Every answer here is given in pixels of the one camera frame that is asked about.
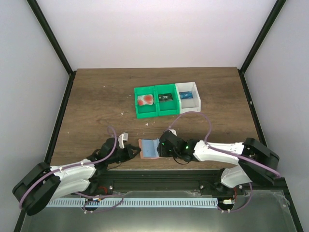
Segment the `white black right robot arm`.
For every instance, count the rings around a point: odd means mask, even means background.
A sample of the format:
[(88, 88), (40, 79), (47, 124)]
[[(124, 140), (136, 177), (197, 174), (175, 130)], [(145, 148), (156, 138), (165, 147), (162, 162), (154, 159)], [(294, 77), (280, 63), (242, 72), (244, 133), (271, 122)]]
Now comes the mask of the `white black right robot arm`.
[(216, 161), (232, 164), (233, 167), (225, 168), (220, 176), (219, 183), (226, 188), (249, 183), (272, 186), (280, 177), (277, 171), (279, 156), (254, 138), (232, 144), (197, 139), (185, 141), (168, 130), (157, 140), (156, 151), (159, 157), (172, 157), (186, 163)]

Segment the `pink leather card holder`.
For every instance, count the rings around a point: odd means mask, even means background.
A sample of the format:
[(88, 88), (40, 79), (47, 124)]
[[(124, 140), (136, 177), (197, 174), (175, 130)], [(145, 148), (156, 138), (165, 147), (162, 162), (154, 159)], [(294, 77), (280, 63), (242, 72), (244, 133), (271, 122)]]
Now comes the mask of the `pink leather card holder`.
[(139, 146), (141, 149), (140, 158), (148, 160), (159, 159), (160, 156), (157, 151), (158, 145), (159, 139), (139, 139)]

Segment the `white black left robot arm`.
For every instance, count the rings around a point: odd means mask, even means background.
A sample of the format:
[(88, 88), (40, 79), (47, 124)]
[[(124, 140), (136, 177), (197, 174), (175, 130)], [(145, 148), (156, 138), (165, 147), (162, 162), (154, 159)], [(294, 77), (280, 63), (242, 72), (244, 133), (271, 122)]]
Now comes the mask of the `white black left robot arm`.
[(37, 164), (16, 186), (12, 193), (19, 206), (28, 216), (42, 211), (51, 201), (70, 194), (97, 202), (114, 197), (112, 185), (99, 191), (99, 179), (110, 164), (122, 164), (135, 158), (141, 149), (138, 146), (109, 138), (100, 149), (85, 159), (62, 166)]

